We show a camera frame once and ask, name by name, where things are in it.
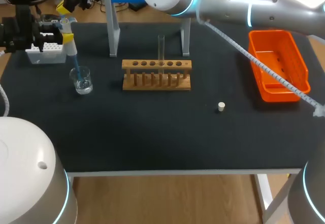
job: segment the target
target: orange plastic tray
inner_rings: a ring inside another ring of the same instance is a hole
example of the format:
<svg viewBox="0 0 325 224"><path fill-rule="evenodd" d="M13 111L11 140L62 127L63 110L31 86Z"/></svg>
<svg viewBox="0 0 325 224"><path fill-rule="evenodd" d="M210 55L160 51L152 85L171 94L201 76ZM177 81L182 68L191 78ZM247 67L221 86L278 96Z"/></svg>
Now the orange plastic tray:
<svg viewBox="0 0 325 224"><path fill-rule="evenodd" d="M308 69L291 33L256 30L249 33L249 53L304 93L310 92ZM299 97L251 61L262 99L266 102L296 102Z"/></svg>

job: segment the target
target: metal stand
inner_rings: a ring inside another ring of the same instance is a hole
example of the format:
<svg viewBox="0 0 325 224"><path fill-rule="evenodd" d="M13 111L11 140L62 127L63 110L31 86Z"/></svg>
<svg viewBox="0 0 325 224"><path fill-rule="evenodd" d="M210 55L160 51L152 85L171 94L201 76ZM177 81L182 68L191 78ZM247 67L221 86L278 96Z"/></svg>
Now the metal stand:
<svg viewBox="0 0 325 224"><path fill-rule="evenodd" d="M191 28L191 19L182 19L181 37L182 37L182 52L183 56L189 56L189 35Z"/></svg>
<svg viewBox="0 0 325 224"><path fill-rule="evenodd" d="M291 175L275 199L272 198L271 189L266 174L255 175L258 196L263 211L263 224L276 224L288 209L287 198L296 175Z"/></svg>
<svg viewBox="0 0 325 224"><path fill-rule="evenodd" d="M120 27L118 25L114 3L112 3L111 0L105 0L105 7L110 57L116 57L118 41L120 39Z"/></svg>

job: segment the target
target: glass test tube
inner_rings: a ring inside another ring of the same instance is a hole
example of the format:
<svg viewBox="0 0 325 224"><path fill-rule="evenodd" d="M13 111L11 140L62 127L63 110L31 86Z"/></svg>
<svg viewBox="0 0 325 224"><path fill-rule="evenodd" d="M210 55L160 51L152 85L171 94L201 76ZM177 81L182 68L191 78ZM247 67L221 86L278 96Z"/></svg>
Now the glass test tube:
<svg viewBox="0 0 325 224"><path fill-rule="evenodd" d="M165 64L165 36L159 35L158 36L158 64L163 66ZM158 73L164 74L163 69L159 69Z"/></svg>

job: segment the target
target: black table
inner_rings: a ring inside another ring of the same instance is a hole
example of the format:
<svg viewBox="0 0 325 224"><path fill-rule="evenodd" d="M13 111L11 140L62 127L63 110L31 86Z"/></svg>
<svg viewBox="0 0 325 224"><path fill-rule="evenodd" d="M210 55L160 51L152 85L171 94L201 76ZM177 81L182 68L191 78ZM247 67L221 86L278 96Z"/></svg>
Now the black table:
<svg viewBox="0 0 325 224"><path fill-rule="evenodd" d="M1 78L9 115L40 127L68 172L301 169L324 142L325 120L314 118L311 106L264 103L249 61L197 24L192 91L122 91L122 59L156 59L159 34L166 37L166 59L184 58L179 24L120 27L118 57L110 58L105 24L73 26L79 63L91 70L89 95L76 94L71 61L31 65L16 53ZM248 47L249 30L219 27ZM307 38L294 37L309 69L310 96L324 103L324 72ZM219 102L226 104L223 113L215 112Z"/></svg>

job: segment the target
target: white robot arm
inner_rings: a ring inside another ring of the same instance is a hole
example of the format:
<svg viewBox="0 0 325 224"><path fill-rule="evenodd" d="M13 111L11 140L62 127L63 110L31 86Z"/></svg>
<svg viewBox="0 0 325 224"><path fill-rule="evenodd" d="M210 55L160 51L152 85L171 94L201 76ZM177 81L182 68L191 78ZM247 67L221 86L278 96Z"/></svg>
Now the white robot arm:
<svg viewBox="0 0 325 224"><path fill-rule="evenodd" d="M198 0L145 0L177 17L195 17ZM325 38L325 0L201 0L200 16L250 27L274 27Z"/></svg>

